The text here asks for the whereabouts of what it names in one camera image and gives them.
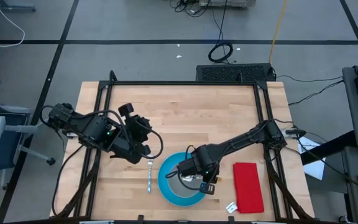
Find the blue bowl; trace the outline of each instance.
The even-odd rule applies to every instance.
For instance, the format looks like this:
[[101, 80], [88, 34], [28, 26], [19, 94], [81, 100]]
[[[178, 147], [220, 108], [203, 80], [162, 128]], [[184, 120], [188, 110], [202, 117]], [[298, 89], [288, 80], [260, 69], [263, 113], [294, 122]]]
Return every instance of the blue bowl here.
[[168, 180], [167, 178], [165, 178], [165, 176], [172, 170], [172, 168], [183, 160], [185, 160], [185, 152], [178, 152], [168, 157], [160, 167], [157, 177], [157, 183], [161, 194], [164, 196], [165, 199], [167, 199], [169, 202], [176, 206], [188, 207], [200, 202], [204, 198], [205, 194], [198, 191], [191, 197], [180, 197], [171, 191], [171, 188], [168, 184]]

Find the wooden tabletop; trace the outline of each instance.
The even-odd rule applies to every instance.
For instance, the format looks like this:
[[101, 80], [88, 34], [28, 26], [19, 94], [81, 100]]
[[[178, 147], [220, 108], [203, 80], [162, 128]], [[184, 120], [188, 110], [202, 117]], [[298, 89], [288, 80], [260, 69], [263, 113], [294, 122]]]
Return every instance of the wooden tabletop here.
[[[98, 82], [83, 82], [77, 112], [85, 114], [93, 111], [97, 86]], [[104, 105], [105, 92], [100, 109]], [[290, 121], [283, 83], [268, 83], [268, 92], [273, 116]], [[262, 92], [260, 96], [266, 119]], [[224, 157], [215, 194], [206, 195], [192, 207], [172, 205], [164, 199], [157, 185], [158, 170], [168, 156], [185, 151], [189, 144], [199, 146], [223, 142], [247, 132], [259, 122], [251, 86], [113, 86], [110, 109], [117, 111], [125, 103], [133, 104], [133, 114], [150, 120], [153, 130], [163, 138], [164, 151], [154, 160], [151, 194], [147, 193], [147, 159], [134, 165], [124, 159], [110, 159], [112, 153], [102, 152], [92, 219], [136, 220], [138, 215], [144, 215], [145, 220], [227, 220], [229, 213], [225, 208], [229, 203], [236, 202], [232, 165], [235, 162], [254, 162], [258, 168], [265, 211], [250, 214], [234, 212], [231, 215], [236, 221], [274, 220], [261, 144], [254, 144]], [[281, 128], [289, 127], [288, 124], [278, 125]], [[297, 149], [295, 140], [287, 142], [289, 148]], [[154, 153], [160, 149], [160, 143], [153, 134], [149, 134], [145, 144]], [[77, 139], [68, 140], [65, 159], [78, 147]], [[80, 151], [62, 172], [55, 201], [58, 212], [78, 188], [84, 154], [85, 150]], [[305, 211], [314, 216], [300, 156], [289, 149], [283, 149], [281, 155], [289, 191]], [[278, 188], [277, 192], [281, 216], [285, 217], [282, 194]], [[81, 214], [85, 214], [87, 197], [88, 193], [85, 193]]]

